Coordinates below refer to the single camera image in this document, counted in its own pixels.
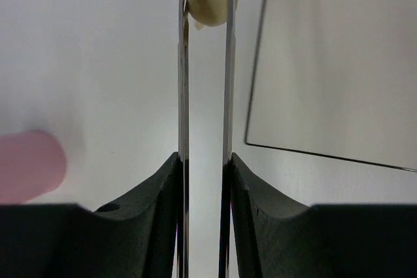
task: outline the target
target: pink cylinder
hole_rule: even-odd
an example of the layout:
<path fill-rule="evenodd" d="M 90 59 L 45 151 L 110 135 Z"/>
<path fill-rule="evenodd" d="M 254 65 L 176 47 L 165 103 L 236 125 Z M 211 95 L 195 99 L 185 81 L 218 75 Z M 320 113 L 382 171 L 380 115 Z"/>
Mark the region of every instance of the pink cylinder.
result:
<path fill-rule="evenodd" d="M 53 191 L 65 173 L 64 151 L 51 135 L 0 136 L 0 204 L 19 204 Z"/>

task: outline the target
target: screw hole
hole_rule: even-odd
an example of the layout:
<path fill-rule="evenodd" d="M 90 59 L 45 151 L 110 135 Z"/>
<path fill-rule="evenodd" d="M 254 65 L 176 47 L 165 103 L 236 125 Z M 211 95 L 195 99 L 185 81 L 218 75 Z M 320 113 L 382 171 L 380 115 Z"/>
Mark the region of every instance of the screw hole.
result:
<path fill-rule="evenodd" d="M 116 203 L 107 203 L 101 207 L 98 208 L 97 212 L 103 213 L 103 212 L 112 212 L 117 211 L 120 208 L 120 205 Z"/>

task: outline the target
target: black line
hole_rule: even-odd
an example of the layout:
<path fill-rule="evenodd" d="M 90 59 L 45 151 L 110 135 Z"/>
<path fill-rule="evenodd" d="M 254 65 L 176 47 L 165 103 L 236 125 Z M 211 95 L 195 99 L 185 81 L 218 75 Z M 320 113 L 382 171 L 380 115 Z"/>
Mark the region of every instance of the black line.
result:
<path fill-rule="evenodd" d="M 301 153 L 301 154 L 308 154 L 310 156 L 320 156 L 320 157 L 330 158 L 330 159 L 335 159 L 335 160 L 351 161 L 351 162 L 355 162 L 355 163 L 362 163 L 362 164 L 367 164 L 367 165 L 376 165 L 376 166 L 381 166 L 381 167 L 387 167 L 387 168 L 390 168 L 390 169 L 399 169 L 399 170 L 402 170 L 402 171 L 410 171 L 410 172 L 417 173 L 417 169 L 407 169 L 407 168 L 399 167 L 399 166 L 380 164 L 380 163 L 361 161 L 361 160 L 354 160 L 354 159 L 349 159 L 349 158 L 342 158 L 342 157 L 339 157 L 339 156 L 329 156 L 327 154 L 301 151 L 301 150 L 296 150 L 296 149 L 279 148 L 279 147 L 276 147 L 276 146 L 257 145 L 257 144 L 253 144 L 253 143 L 248 142 L 250 115 L 251 115 L 251 112 L 252 112 L 253 93 L 255 91 L 255 79 L 256 79 L 256 73 L 257 73 L 257 63 L 258 63 L 258 58 L 259 58 L 259 49 L 260 49 L 261 40 L 262 40 L 263 22 L 265 20 L 266 1 L 267 0 L 263 0 L 263 2 L 262 2 L 261 21 L 259 22 L 258 36 L 257 36 L 256 47 L 255 47 L 255 58 L 254 58 L 254 61 L 253 61 L 252 84 L 251 84 L 250 97 L 249 97 L 248 114 L 247 114 L 247 117 L 246 117 L 246 129 L 245 129 L 245 135 L 244 135 L 244 143 L 248 146 L 256 146 L 256 147 L 259 147 L 259 148 L 268 148 L 268 149 L 273 149 L 273 150 L 296 152 L 296 153 Z"/>

